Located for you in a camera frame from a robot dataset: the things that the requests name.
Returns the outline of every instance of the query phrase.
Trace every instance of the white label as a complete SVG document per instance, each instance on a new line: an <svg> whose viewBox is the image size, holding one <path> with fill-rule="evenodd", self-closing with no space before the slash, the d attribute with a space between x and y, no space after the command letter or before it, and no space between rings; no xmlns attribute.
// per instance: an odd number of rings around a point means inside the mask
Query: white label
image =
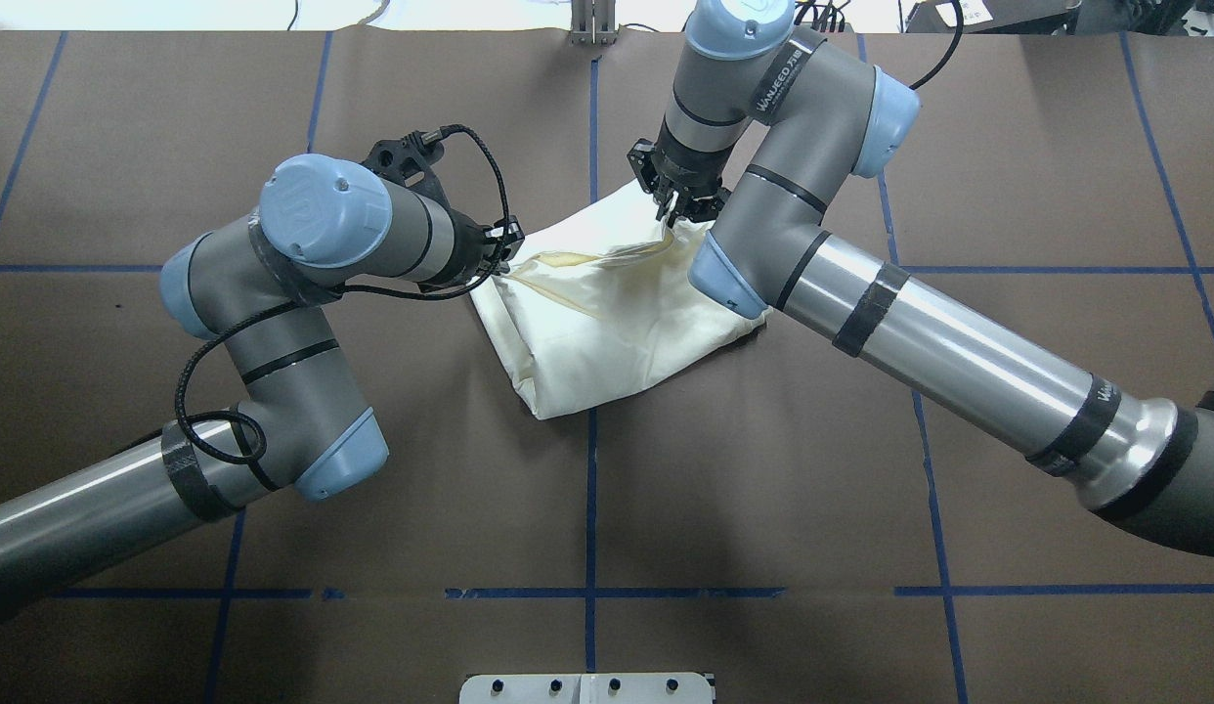
<svg viewBox="0 0 1214 704"><path fill-rule="evenodd" d="M964 25L978 25L978 23L994 22L994 15L988 12L986 1L959 0L959 4L964 6ZM955 10L951 7L949 2L937 5L937 13L941 15L942 22L946 22L947 27L952 28L955 25Z"/></svg>

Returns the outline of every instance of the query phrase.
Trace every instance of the light blue joint cap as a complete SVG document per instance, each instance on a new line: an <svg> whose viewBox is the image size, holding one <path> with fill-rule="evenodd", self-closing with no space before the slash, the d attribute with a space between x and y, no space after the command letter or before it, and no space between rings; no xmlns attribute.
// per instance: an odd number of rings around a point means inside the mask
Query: light blue joint cap
<svg viewBox="0 0 1214 704"><path fill-rule="evenodd" d="M164 300L164 308L169 316L182 324L186 333L200 340L211 340L215 333L199 317L194 308L194 300L191 299L191 259L194 250L203 242L203 238L212 233L203 233L186 246L181 252L174 254L159 271L159 297Z"/></svg>
<svg viewBox="0 0 1214 704"><path fill-rule="evenodd" d="M750 320L767 310L767 303L745 283L710 232L690 263L690 284L707 299Z"/></svg>
<svg viewBox="0 0 1214 704"><path fill-rule="evenodd" d="M374 476L387 459L388 445L368 409L294 482L294 489L304 499L325 500Z"/></svg>
<svg viewBox="0 0 1214 704"><path fill-rule="evenodd" d="M736 62L771 52L792 32L792 0L698 0L686 23L686 41L704 57Z"/></svg>
<svg viewBox="0 0 1214 704"><path fill-rule="evenodd" d="M879 177L894 152L902 147L902 140L920 114L920 97L915 90L902 85L890 74L875 68L875 87L872 89L872 112L867 117L867 134L853 175L863 178Z"/></svg>
<svg viewBox="0 0 1214 704"><path fill-rule="evenodd" d="M308 267L335 269L367 257L392 217L376 174L324 154L285 159L259 193L259 222L268 242Z"/></svg>

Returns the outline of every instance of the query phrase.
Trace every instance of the silver metal tube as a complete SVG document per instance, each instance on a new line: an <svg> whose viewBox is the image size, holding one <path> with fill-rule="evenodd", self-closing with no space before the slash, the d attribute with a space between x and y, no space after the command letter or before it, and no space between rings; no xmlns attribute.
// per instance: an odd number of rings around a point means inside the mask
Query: silver metal tube
<svg viewBox="0 0 1214 704"><path fill-rule="evenodd" d="M813 227L811 239L817 232ZM838 340L874 286L879 294L886 271L879 259L829 237L802 268L783 311ZM884 301L856 353L1071 481L1088 509L1124 495L1172 437L1173 402L1122 393L923 282L906 278ZM1106 415L1101 427L1088 420L1095 405ZM1057 454L1055 447L1082 432L1088 447L1079 458Z"/></svg>
<svg viewBox="0 0 1214 704"><path fill-rule="evenodd" d="M237 449L228 424L197 430L214 445ZM231 500L254 498L249 470L199 458L223 494L243 490ZM197 526L203 521L168 479L159 438L8 500L0 505L0 620Z"/></svg>

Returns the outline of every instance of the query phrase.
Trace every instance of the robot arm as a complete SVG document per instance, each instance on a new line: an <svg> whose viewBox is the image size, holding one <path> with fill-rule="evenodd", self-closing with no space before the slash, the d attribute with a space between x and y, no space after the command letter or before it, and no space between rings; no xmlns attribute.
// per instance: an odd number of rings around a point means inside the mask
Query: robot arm
<svg viewBox="0 0 1214 704"><path fill-rule="evenodd" d="M447 204L431 164L454 132L476 138L450 125L376 143L362 165L294 157L257 212L165 263L165 307L187 333L223 339L249 399L232 414L178 414L146 444L0 505L0 620L272 490L322 500L382 466L388 447L319 306L364 273L447 299L512 257L522 233L505 197L494 228ZM459 288L429 294L448 286Z"/></svg>
<svg viewBox="0 0 1214 704"><path fill-rule="evenodd" d="M719 215L691 283L744 317L798 319L1072 482L1113 526L1214 556L1214 388L1196 410L1139 401L821 227L847 175L884 169L919 100L790 13L699 0L659 137L630 151L660 217ZM730 197L720 170L751 119L771 129Z"/></svg>

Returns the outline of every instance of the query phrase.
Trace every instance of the cloth fold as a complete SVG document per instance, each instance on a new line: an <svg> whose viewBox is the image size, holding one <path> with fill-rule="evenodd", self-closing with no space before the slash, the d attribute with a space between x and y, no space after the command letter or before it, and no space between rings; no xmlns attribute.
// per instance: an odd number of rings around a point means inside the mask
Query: cloth fold
<svg viewBox="0 0 1214 704"><path fill-rule="evenodd" d="M528 235L509 274L472 293L512 387L537 419L645 391L749 334L748 320L690 285L710 223L654 220L628 183Z"/></svg>

